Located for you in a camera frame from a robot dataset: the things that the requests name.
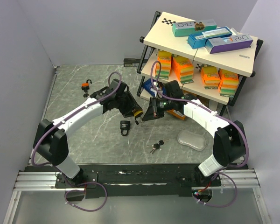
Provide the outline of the yellow padlock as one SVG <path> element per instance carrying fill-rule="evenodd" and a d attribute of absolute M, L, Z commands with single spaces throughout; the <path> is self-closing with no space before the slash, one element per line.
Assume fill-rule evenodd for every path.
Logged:
<path fill-rule="evenodd" d="M 139 125 L 139 123 L 141 122 L 141 116 L 142 115 L 143 115 L 142 110 L 134 110 L 133 111 L 133 116 L 134 116 L 134 120 L 135 120 L 136 125 Z"/>

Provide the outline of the black padlock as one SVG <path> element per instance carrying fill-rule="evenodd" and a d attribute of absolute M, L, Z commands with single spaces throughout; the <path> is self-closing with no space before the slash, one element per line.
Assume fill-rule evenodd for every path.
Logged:
<path fill-rule="evenodd" d="M 131 122 L 130 121 L 122 120 L 120 122 L 120 134 L 122 136 L 127 136 L 129 134 L 130 127 L 131 127 Z"/>

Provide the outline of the black key bunch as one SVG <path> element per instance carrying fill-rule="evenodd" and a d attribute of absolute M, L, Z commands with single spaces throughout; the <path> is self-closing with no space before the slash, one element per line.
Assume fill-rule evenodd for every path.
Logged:
<path fill-rule="evenodd" d="M 169 139 L 166 139 L 166 140 L 159 140 L 158 142 L 154 143 L 154 144 L 151 144 L 151 145 L 147 145 L 148 148 L 150 148 L 150 151 L 149 153 L 150 154 L 154 154 L 157 150 L 160 150 L 161 147 L 166 143 L 168 142 Z"/>

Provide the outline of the orange padlock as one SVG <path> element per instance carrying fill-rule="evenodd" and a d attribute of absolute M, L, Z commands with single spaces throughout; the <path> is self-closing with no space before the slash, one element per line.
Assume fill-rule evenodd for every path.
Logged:
<path fill-rule="evenodd" d="M 87 92 L 90 89 L 90 84 L 92 84 L 92 81 L 90 79 L 87 79 L 86 82 L 81 84 L 81 90 Z"/>

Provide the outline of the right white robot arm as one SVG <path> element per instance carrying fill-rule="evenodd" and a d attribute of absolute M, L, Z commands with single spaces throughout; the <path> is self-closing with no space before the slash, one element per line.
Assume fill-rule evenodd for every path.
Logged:
<path fill-rule="evenodd" d="M 211 175 L 240 157 L 248 158 L 248 144 L 240 122 L 232 122 L 218 115 L 191 94 L 185 95 L 175 80 L 164 84 L 164 88 L 165 94 L 161 94 L 161 98 L 150 98 L 142 120 L 159 119 L 164 117 L 165 111 L 176 110 L 211 134 L 214 139 L 212 154 L 198 166 L 199 171 L 194 175 L 198 185 L 205 186 L 210 182 Z"/>

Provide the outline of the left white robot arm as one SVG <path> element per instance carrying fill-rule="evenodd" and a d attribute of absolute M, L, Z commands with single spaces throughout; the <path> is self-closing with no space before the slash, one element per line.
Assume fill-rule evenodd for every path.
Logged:
<path fill-rule="evenodd" d="M 114 79 L 66 115 L 53 121 L 42 120 L 37 128 L 33 154 L 40 154 L 47 164 L 62 172 L 71 187 L 79 187 L 83 182 L 83 170 L 69 156 L 68 139 L 87 122 L 112 109 L 118 109 L 125 118 L 137 119 L 143 114 L 127 84 Z"/>

